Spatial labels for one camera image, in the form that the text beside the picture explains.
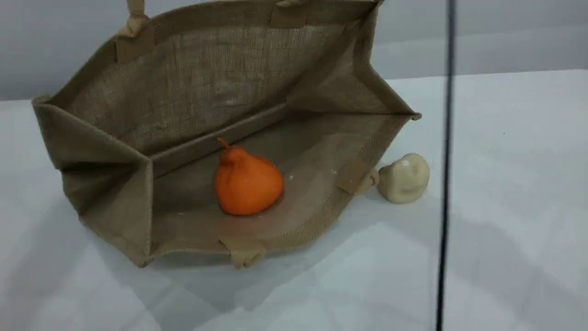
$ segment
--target white table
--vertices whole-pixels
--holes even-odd
[[[390,81],[423,119],[417,203],[372,190],[306,250],[236,271],[173,255],[137,269],[61,192],[29,101],[0,102],[0,330],[432,330],[441,77]],[[586,330],[588,71],[457,78],[447,330]]]

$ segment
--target jute bag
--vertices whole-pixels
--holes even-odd
[[[316,239],[420,117],[369,64],[379,5],[211,2],[150,19],[128,0],[127,25],[33,101],[81,222],[140,267],[175,251],[248,267]],[[218,136],[280,168],[273,207],[219,208]]]

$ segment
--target bag handle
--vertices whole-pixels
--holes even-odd
[[[129,18],[126,20],[126,25],[116,35],[134,38],[139,35],[150,19],[145,15],[145,0],[126,0],[126,6],[129,8]]]
[[[276,6],[280,8],[288,8],[301,6],[309,1],[310,0],[280,0],[276,2]],[[126,25],[120,29],[116,35],[122,38],[135,38],[139,35],[141,30],[149,24],[151,19],[145,15],[145,0],[126,0],[126,6],[129,9],[129,18],[126,20]]]

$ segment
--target white surface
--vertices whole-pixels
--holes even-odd
[[[203,0],[146,0],[149,16]],[[445,0],[385,1],[372,63],[384,78],[445,73]],[[55,93],[126,22],[125,0],[0,1],[0,100]],[[464,0],[460,74],[588,68],[588,1]]]
[[[0,103],[0,330],[432,330],[443,78],[391,81],[423,119],[382,159],[430,162],[415,204],[372,189],[309,249],[237,272],[137,269],[76,220],[28,101]],[[586,330],[588,71],[457,78],[446,330]]]

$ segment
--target cream-colored object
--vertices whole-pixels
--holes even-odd
[[[384,198],[394,203],[410,203],[418,200],[429,183],[429,165],[415,153],[404,155],[400,160],[379,171],[377,189]]]

